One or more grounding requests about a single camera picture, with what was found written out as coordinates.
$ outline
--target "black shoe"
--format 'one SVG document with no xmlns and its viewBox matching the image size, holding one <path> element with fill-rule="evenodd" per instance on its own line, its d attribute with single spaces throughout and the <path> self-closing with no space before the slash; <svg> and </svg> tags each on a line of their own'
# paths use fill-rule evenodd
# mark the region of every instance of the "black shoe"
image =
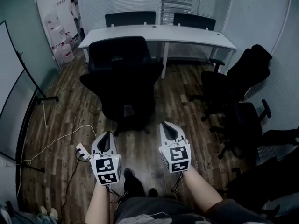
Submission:
<svg viewBox="0 0 299 224">
<path fill-rule="evenodd" d="M 149 197 L 158 197 L 158 192 L 156 189 L 149 190 Z"/>
<path fill-rule="evenodd" d="M 131 170 L 129 168 L 126 168 L 125 171 L 123 171 L 123 175 L 124 175 L 125 179 L 135 177 L 133 170 Z"/>
</svg>

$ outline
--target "gray t-shirt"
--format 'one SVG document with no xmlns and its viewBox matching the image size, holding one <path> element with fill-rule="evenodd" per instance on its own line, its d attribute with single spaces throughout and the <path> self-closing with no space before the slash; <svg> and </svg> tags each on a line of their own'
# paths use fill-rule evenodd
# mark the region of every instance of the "gray t-shirt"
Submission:
<svg viewBox="0 0 299 224">
<path fill-rule="evenodd" d="M 204 216 L 182 203 L 167 198 L 132 197 L 120 204 L 115 224 L 273 224 L 232 199 L 213 206 Z"/>
</svg>

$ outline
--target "black pants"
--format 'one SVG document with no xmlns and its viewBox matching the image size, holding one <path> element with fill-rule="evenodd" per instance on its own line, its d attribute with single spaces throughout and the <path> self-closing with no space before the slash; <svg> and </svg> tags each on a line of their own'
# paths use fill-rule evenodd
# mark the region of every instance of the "black pants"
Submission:
<svg viewBox="0 0 299 224">
<path fill-rule="evenodd" d="M 135 177 L 126 178 L 124 191 L 126 195 L 122 198 L 121 203 L 128 200 L 131 197 L 145 197 L 142 183 Z"/>
</svg>

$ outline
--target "person's left arm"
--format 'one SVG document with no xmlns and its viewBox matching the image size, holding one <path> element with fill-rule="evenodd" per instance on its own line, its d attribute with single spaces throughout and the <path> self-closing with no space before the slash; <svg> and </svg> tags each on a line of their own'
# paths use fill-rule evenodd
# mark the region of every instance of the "person's left arm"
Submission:
<svg viewBox="0 0 299 224">
<path fill-rule="evenodd" d="M 110 196 L 105 186 L 95 184 L 93 197 L 85 216 L 86 224 L 110 223 Z"/>
</svg>

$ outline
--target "chair seat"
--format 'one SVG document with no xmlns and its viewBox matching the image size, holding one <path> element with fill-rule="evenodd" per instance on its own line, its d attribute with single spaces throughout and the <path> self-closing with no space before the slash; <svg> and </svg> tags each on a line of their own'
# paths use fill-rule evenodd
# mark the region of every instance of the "chair seat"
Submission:
<svg viewBox="0 0 299 224">
<path fill-rule="evenodd" d="M 228 77 L 211 71 L 201 73 L 204 96 L 208 102 L 224 105 L 230 97 Z"/>
<path fill-rule="evenodd" d="M 251 140 L 262 135 L 262 127 L 252 103 L 236 103 L 226 111 L 229 135 L 234 139 Z"/>
</svg>

